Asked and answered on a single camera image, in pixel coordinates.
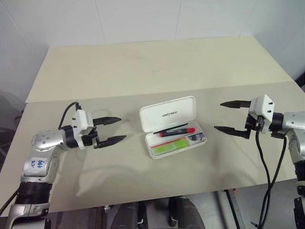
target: table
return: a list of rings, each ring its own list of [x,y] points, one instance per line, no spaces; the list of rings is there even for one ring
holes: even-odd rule
[[[50,47],[26,102],[288,81],[254,37]]]

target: handwritten label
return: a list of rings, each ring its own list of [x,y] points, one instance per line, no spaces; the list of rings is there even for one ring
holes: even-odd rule
[[[30,167],[34,170],[40,170],[47,166],[47,161],[47,158],[32,157],[30,160]]]

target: white sticker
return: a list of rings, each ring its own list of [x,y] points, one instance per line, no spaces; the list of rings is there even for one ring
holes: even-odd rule
[[[29,165],[29,169],[33,172],[33,171],[41,171],[41,170],[46,170],[47,167],[47,163],[48,163],[48,159],[47,158],[42,158],[42,157],[32,157],[30,160],[30,165]]]

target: beige tabletop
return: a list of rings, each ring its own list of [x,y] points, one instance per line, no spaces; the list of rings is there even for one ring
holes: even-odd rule
[[[287,81],[253,37],[51,47],[27,102]]]
[[[98,128],[101,139],[127,135],[116,145],[62,154],[51,193],[50,211],[72,210],[168,196],[210,192],[266,183],[254,133],[250,140],[225,135],[214,125],[243,130],[247,110],[219,106],[230,100],[250,100],[268,94],[276,112],[304,110],[305,95],[294,82],[244,85],[194,91],[132,95],[80,100],[93,118],[117,116],[122,121]],[[193,95],[197,100],[196,121],[207,135],[207,143],[176,155],[151,159],[141,129],[141,107]],[[3,166],[0,205],[19,185],[23,163],[31,150],[31,139],[43,129],[58,126],[71,101],[29,103]],[[73,111],[68,112],[69,124]],[[274,174],[283,141],[261,134],[261,145],[270,174]],[[288,149],[277,180],[295,177]]]

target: robotic arm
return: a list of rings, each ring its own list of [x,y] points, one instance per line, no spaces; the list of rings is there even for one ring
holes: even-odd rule
[[[61,127],[69,107],[76,104],[72,125]],[[51,222],[42,217],[49,211],[49,196],[59,167],[59,157],[71,148],[84,149],[111,146],[126,136],[110,137],[100,141],[97,125],[109,125],[120,121],[117,117],[92,119],[91,114],[82,110],[78,102],[69,105],[64,112],[58,130],[44,130],[32,139],[31,153],[24,163],[15,203],[10,207],[5,229],[51,228]]]
[[[235,130],[232,127],[215,126],[226,134],[241,136],[249,139],[251,130],[283,138],[288,136],[291,160],[295,166],[297,177],[297,192],[301,196],[295,198],[295,224],[298,229],[305,228],[305,111],[274,113],[274,102],[263,95],[251,101],[230,101],[220,104],[230,108],[249,108],[245,124],[245,131]]]

